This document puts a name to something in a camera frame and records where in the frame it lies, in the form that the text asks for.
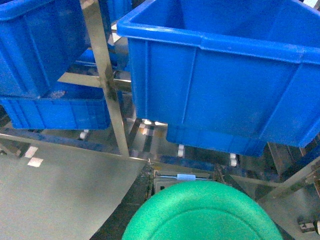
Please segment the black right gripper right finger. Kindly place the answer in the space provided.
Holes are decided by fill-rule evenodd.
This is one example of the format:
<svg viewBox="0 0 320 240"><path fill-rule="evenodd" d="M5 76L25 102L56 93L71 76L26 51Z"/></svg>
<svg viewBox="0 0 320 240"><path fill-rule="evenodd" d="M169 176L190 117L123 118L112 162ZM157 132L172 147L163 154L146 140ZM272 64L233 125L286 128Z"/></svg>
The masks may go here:
<svg viewBox="0 0 320 240"><path fill-rule="evenodd" d="M212 173L212 179L216 182L228 185L237 189L238 191L246 194L246 191L226 172L226 170L219 164L214 165L214 170Z"/></svg>

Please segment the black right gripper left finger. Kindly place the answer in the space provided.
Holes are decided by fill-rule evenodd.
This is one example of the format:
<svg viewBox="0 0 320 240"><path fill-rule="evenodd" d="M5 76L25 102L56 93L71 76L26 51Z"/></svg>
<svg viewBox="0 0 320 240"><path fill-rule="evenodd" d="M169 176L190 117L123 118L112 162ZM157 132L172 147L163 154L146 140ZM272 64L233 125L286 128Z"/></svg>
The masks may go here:
<svg viewBox="0 0 320 240"><path fill-rule="evenodd" d="M146 163L133 184L103 225L91 237L92 240L120 240L131 218L151 196L154 170Z"/></svg>

